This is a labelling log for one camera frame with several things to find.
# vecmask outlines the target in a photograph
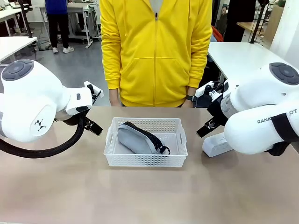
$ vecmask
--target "gray bag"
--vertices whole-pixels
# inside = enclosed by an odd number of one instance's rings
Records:
[[[131,122],[125,122],[118,128],[118,141],[136,154],[163,154],[167,149],[159,138],[142,130]]]

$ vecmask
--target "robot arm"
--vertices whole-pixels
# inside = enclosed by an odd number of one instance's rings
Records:
[[[66,88],[48,69],[31,60],[10,64],[2,71],[1,80],[4,94],[0,94],[0,135],[19,142],[32,142],[45,135],[55,120],[78,125],[70,144],[58,147],[59,152],[72,146],[84,128],[100,135],[101,127],[85,117],[93,100],[103,97],[103,91],[91,83],[85,82],[83,88]],[[10,147],[1,143],[5,147],[2,145],[0,149]],[[27,155],[30,151],[13,149],[13,146],[11,149]]]
[[[223,95],[213,100],[208,111],[213,115],[198,130],[200,137],[219,125],[225,126],[227,143],[236,151],[255,154],[269,151],[280,155],[288,144],[299,141],[299,73],[283,63],[272,63],[255,72],[251,80],[227,80]]]

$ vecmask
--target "blue shirt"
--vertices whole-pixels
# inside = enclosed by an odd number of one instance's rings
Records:
[[[67,14],[67,0],[46,0],[48,14]]]

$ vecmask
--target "white plastic basket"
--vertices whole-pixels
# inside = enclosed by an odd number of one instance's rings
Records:
[[[157,136],[171,154],[134,154],[117,140],[118,127],[129,121]],[[182,167],[188,155],[181,119],[113,118],[104,155],[111,167]]]

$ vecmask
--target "black watch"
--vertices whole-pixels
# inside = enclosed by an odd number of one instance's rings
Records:
[[[186,96],[186,100],[190,100],[192,102],[196,102],[197,99],[198,99],[198,97],[196,97],[196,96],[189,96],[189,95]]]

